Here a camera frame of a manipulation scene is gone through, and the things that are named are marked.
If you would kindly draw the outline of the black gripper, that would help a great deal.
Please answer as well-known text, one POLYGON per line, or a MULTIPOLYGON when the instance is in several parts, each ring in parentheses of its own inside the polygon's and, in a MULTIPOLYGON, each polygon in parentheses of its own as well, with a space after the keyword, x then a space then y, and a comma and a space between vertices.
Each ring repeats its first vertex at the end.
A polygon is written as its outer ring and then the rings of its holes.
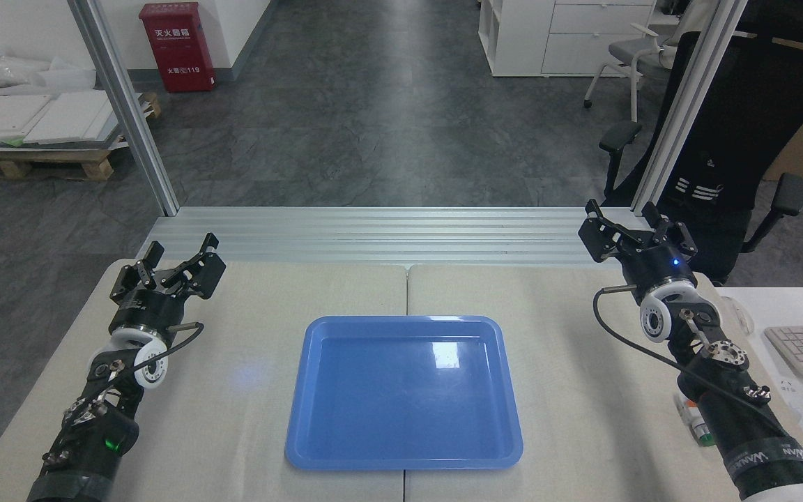
POLYGON ((620 257, 625 282, 636 286, 633 297, 637 304, 651 289, 667 282, 684 280, 696 286, 688 259, 698 253, 698 246, 683 222, 668 218, 656 204, 647 202, 643 218, 652 232, 645 245, 644 231, 606 219, 596 199, 590 198, 584 210, 588 216, 578 231, 584 247, 596 263, 620 257))
POLYGON ((219 239, 207 233, 196 255, 173 269, 162 271, 160 286, 167 294, 154 290, 157 287, 155 267, 165 248, 153 241, 140 260, 122 267, 118 274, 109 294, 118 305, 109 332, 114 334, 118 328, 141 326, 162 335, 165 340, 174 340, 175 334, 168 328, 182 324, 188 296, 208 300, 225 273, 227 266, 215 251, 218 245, 219 239))

